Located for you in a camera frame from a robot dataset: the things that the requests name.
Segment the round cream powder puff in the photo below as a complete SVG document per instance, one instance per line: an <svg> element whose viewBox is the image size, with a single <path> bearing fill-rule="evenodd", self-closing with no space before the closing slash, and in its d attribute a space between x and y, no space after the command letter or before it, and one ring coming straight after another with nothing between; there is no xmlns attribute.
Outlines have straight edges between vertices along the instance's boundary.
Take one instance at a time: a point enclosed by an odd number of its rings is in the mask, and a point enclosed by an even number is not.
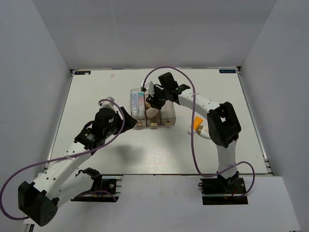
<svg viewBox="0 0 309 232"><path fill-rule="evenodd" d="M151 107L146 110L146 116L148 118L154 118L158 113L159 113L159 110L156 108Z"/></svg>

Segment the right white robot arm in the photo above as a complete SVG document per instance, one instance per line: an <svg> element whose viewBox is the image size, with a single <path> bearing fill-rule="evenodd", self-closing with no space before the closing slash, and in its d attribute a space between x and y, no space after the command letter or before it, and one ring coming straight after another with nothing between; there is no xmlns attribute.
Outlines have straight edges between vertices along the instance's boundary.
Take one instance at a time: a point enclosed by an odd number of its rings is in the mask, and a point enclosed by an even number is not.
<svg viewBox="0 0 309 232"><path fill-rule="evenodd" d="M229 102L217 103L200 96L193 83L189 86L179 85L172 73L159 76L159 85L144 79L141 90L148 92L146 101L152 108L160 110L166 101L187 107L192 113L204 117L208 124L207 139L216 144L218 154L218 170L216 177L218 188L225 193L236 186L239 172L236 166L236 144L241 126L234 107Z"/></svg>

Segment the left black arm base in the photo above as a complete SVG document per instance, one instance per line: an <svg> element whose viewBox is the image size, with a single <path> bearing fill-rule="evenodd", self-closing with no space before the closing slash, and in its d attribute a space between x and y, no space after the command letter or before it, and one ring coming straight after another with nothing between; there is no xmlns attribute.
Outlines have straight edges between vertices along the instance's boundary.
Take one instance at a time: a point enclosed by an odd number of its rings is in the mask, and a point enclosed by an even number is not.
<svg viewBox="0 0 309 232"><path fill-rule="evenodd" d="M121 188L122 176L103 176L99 186L82 192L71 202L115 203L120 197Z"/></svg>

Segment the white tube blue logo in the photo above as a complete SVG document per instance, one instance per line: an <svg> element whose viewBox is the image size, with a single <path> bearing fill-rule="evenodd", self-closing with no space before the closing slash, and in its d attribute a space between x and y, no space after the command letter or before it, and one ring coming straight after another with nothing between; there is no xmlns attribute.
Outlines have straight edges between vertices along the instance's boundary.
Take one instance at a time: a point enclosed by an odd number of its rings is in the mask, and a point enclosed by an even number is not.
<svg viewBox="0 0 309 232"><path fill-rule="evenodd" d="M138 102L138 92L131 92L131 113L133 118L138 118L139 116L139 102Z"/></svg>

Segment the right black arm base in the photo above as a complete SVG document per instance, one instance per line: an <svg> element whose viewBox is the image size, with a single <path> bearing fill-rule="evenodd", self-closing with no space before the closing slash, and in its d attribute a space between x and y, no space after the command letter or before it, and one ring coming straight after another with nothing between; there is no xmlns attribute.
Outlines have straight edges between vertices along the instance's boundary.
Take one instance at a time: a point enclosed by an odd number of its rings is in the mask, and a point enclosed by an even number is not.
<svg viewBox="0 0 309 232"><path fill-rule="evenodd" d="M203 205L245 205L248 204L243 178L239 178L228 188L217 178L203 178L198 183Z"/></svg>

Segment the white tube pink blue print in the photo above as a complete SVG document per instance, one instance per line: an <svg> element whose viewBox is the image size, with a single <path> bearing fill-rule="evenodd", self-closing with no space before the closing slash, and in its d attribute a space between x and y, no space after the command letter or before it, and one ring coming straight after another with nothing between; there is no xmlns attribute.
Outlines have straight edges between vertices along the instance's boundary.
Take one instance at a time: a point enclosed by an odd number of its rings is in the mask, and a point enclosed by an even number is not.
<svg viewBox="0 0 309 232"><path fill-rule="evenodd" d="M145 116L145 98L143 92L138 92L138 101L139 101L139 119L143 119Z"/></svg>

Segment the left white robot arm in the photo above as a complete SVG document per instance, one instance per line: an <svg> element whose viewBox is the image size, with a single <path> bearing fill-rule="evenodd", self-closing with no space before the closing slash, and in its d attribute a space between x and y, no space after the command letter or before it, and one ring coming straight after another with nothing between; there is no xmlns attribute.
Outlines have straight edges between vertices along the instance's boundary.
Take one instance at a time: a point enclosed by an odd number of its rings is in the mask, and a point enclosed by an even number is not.
<svg viewBox="0 0 309 232"><path fill-rule="evenodd" d="M136 119L122 107L124 118L109 106L101 107L74 138L65 159L56 161L31 183L18 187L18 208L39 226L47 225L58 209L81 193L96 193L102 187L102 175L93 168L80 165L92 157L95 149L117 133L132 129Z"/></svg>

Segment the beige makeup sponge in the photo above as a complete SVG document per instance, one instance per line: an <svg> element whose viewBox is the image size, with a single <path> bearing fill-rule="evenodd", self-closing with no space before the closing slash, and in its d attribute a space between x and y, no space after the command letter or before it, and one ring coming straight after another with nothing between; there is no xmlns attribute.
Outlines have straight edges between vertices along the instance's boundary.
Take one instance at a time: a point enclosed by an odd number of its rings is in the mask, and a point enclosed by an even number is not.
<svg viewBox="0 0 309 232"><path fill-rule="evenodd" d="M145 107L146 108L151 108L151 105L148 102L145 102Z"/></svg>

